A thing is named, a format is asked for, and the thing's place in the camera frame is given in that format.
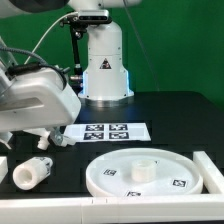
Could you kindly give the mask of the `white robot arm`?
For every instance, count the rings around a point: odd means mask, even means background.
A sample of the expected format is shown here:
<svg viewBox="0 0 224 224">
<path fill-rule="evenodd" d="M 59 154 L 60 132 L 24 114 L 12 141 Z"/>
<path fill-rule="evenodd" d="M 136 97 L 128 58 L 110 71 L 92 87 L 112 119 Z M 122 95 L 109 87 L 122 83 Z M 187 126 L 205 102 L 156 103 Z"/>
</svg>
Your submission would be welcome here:
<svg viewBox="0 0 224 224">
<path fill-rule="evenodd" d="M 141 0 L 0 0 L 0 18 L 56 10 L 70 5 L 71 13 L 59 19 L 73 33 L 89 34 L 88 67 L 83 91 L 73 92 L 58 66 L 48 64 L 33 51 L 34 62 L 16 63 L 10 48 L 0 39 L 0 143 L 7 144 L 14 131 L 38 135 L 38 147 L 50 143 L 65 147 L 75 140 L 60 132 L 76 120 L 83 100 L 112 106 L 133 96 L 128 71 L 122 64 L 122 34 L 108 10 L 128 7 Z"/>
</svg>

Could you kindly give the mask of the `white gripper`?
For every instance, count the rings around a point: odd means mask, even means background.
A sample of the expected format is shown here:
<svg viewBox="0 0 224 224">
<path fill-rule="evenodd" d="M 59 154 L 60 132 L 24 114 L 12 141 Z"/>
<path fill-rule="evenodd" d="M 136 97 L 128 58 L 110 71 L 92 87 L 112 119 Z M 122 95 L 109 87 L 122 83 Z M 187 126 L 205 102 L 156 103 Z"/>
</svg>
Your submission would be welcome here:
<svg viewBox="0 0 224 224">
<path fill-rule="evenodd" d="M 66 143 L 60 128 L 73 124 L 81 103 L 69 84 L 45 68 L 10 80 L 0 68 L 0 143 L 9 150 L 13 134 L 34 128 L 51 128 L 50 139 L 57 146 Z"/>
</svg>

